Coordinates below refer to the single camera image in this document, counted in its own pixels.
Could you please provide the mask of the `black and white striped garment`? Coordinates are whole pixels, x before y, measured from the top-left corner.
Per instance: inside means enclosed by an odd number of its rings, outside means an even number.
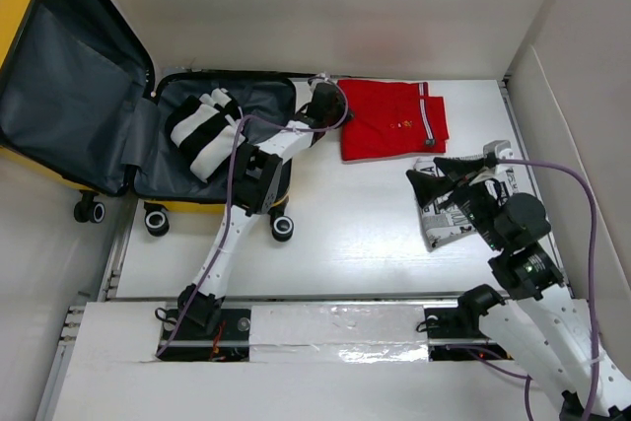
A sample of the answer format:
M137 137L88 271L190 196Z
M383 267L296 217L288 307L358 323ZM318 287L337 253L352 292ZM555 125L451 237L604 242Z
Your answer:
M190 172L202 182L229 159L235 140L247 141L238 131L244 115L225 88L199 97L189 96L167 118L165 133L177 147Z

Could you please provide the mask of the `yellow cartoon suitcase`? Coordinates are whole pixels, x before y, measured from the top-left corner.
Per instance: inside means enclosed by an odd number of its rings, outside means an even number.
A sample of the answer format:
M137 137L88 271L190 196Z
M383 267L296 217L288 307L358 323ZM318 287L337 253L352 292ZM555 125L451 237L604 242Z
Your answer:
M155 237L169 231L172 212L220 209L229 159L202 182L165 133L189 96L216 88L238 101L245 143L271 137L295 112L296 88L279 74L157 80L148 51L110 0L1 0L2 149L76 188L80 223L99 223L103 197L128 192L143 200Z

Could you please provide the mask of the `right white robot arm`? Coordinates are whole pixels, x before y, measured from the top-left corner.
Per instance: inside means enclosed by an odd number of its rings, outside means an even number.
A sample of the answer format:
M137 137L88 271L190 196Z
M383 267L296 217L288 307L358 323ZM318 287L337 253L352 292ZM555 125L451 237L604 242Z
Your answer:
M440 174L409 170L420 207L455 206L496 256L489 259L500 288L479 285L461 294L460 331L479 333L506 351L558 409L562 420L627 420L630 380L602 347L593 295L582 318L565 278L540 240L551 231L542 202L514 193L490 194L486 181L519 165L511 155L487 152L477 160L437 158Z

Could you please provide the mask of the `red shirt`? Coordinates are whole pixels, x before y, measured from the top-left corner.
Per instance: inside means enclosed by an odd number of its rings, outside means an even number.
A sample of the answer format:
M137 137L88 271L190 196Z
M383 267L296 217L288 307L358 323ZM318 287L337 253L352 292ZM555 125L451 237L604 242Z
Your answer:
M450 139L445 100L427 82L338 82L353 117L341 131L345 162L444 154Z

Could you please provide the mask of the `newspaper print cloth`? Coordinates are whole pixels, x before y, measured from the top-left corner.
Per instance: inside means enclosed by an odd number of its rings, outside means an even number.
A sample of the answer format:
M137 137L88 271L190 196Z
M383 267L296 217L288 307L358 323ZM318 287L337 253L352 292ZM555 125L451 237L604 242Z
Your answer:
M512 169L505 169L502 173L486 180L484 184L499 204L503 204L512 194L519 191L515 172ZM476 233L474 227L455 205L445 210L438 209L438 205L446 200L447 196L441 197L431 205L420 209L421 230L429 251Z

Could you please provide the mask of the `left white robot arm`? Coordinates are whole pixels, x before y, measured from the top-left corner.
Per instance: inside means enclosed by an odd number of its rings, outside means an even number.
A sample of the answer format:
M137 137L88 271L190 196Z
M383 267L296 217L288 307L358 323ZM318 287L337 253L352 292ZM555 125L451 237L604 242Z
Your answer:
M185 322L198 338L209 338L217 332L235 251L245 242L251 227L276 202L283 167L324 134L341 127L349 113L348 100L338 84L316 77L311 100L287 125L277 125L277 133L259 144L234 147L220 230L198 274L177 298L174 331Z

